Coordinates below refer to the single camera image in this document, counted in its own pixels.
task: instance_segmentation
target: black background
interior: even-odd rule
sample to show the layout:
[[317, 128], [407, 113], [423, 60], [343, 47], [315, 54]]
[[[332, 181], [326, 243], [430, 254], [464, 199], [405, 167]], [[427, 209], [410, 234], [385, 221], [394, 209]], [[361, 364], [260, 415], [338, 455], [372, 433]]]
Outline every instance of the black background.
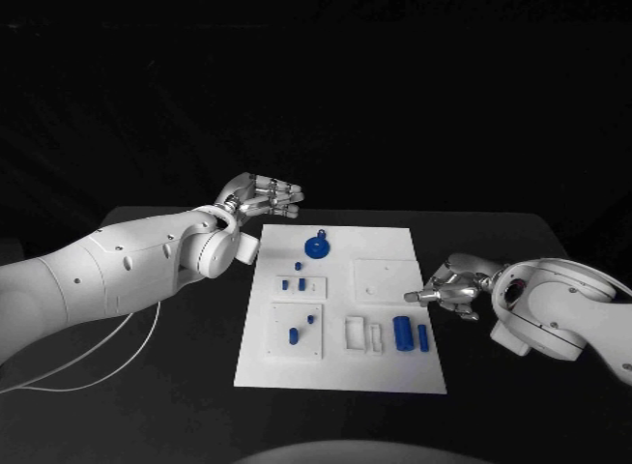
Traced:
[[194, 7], [0, 18], [0, 236], [28, 257], [248, 171], [313, 209], [536, 213], [632, 286], [632, 3]]

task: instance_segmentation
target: table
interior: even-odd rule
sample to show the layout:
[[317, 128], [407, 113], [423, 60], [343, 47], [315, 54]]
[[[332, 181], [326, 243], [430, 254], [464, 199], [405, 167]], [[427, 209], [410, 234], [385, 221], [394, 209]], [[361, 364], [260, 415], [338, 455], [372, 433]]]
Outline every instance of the table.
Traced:
[[[123, 207], [103, 226], [192, 207]], [[525, 214], [302, 210], [264, 223], [410, 227], [424, 280], [447, 256], [513, 263], [568, 257], [541, 217]], [[632, 389], [594, 350], [578, 362], [490, 340], [490, 298], [479, 323], [430, 308], [449, 395], [235, 388], [254, 266], [240, 262], [163, 304], [153, 340], [127, 368], [91, 389], [0, 395], [0, 462], [232, 462], [317, 440], [378, 440], [470, 454], [492, 462], [632, 462]], [[155, 309], [142, 311], [101, 351], [42, 386], [106, 376], [140, 346]], [[70, 361], [116, 328], [96, 321], [38, 341], [9, 363], [3, 386]]]

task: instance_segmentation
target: white platform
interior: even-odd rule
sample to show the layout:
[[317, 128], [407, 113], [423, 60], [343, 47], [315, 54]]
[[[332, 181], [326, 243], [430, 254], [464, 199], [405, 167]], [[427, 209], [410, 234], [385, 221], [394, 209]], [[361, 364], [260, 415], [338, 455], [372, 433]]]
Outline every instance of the white platform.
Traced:
[[[325, 229], [330, 242], [330, 254], [319, 260], [304, 251], [306, 241]], [[374, 273], [359, 272], [358, 260], [384, 260], [384, 263], [366, 263]], [[257, 260], [257, 272], [251, 291], [247, 324], [244, 329], [240, 360], [237, 365], [235, 386], [286, 389], [348, 390], [366, 392], [415, 392], [446, 394], [443, 366], [438, 345], [433, 332], [427, 308], [410, 304], [401, 297], [404, 293], [424, 288], [417, 263], [414, 243], [408, 229], [388, 227], [342, 227], [267, 224], [261, 239]], [[296, 271], [296, 262], [303, 270]], [[328, 299], [279, 299], [276, 286], [279, 276], [310, 276], [328, 278]], [[307, 351], [304, 359], [279, 354], [268, 356], [268, 346], [280, 346], [284, 353], [297, 354], [289, 343], [289, 332], [273, 330], [277, 319], [277, 304], [303, 303], [320, 305], [322, 351]], [[297, 321], [304, 314], [296, 314]], [[415, 350], [401, 352], [397, 349], [394, 317], [410, 316], [414, 329]], [[366, 352], [352, 354], [346, 347], [348, 316], [365, 321]], [[293, 322], [274, 322], [287, 328]], [[382, 355], [375, 355], [371, 339], [371, 324], [379, 324], [382, 336]], [[423, 353], [418, 342], [418, 325], [428, 326], [431, 351]], [[310, 362], [307, 353], [315, 356]]]

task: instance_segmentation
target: blue cylinder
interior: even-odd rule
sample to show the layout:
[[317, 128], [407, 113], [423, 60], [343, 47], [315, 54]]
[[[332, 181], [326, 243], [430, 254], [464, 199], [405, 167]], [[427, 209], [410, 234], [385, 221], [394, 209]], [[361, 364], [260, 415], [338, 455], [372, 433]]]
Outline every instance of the blue cylinder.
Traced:
[[299, 330], [293, 327], [291, 330], [289, 331], [289, 341], [291, 345], [297, 345], [299, 340], [300, 340]]
[[431, 347], [428, 346], [428, 328], [424, 324], [418, 325], [418, 339], [421, 341], [421, 351], [428, 353]]
[[414, 350], [414, 335], [411, 333], [411, 321], [408, 316], [394, 318], [394, 326], [397, 329], [397, 346], [400, 351]]
[[326, 231], [320, 229], [319, 235], [312, 237], [306, 242], [306, 253], [312, 258], [320, 259], [328, 256], [329, 252], [330, 243], [326, 240]]

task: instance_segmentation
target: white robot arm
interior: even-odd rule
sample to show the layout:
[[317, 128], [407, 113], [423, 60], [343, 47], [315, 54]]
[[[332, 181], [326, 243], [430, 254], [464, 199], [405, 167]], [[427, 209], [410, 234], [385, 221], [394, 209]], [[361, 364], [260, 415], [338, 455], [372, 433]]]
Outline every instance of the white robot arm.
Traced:
[[217, 278], [260, 242], [240, 232], [261, 214], [299, 216], [300, 186], [250, 173], [215, 205], [97, 230], [60, 251], [0, 267], [0, 365], [41, 338], [140, 311], [191, 283]]
[[632, 304], [616, 304], [619, 287], [601, 271], [565, 259], [539, 259], [502, 266], [456, 253], [424, 290], [408, 302], [438, 302], [463, 319], [479, 320], [470, 302], [492, 294], [498, 324], [492, 338], [518, 355], [535, 348], [552, 358], [575, 361], [587, 343], [611, 371], [632, 386]]

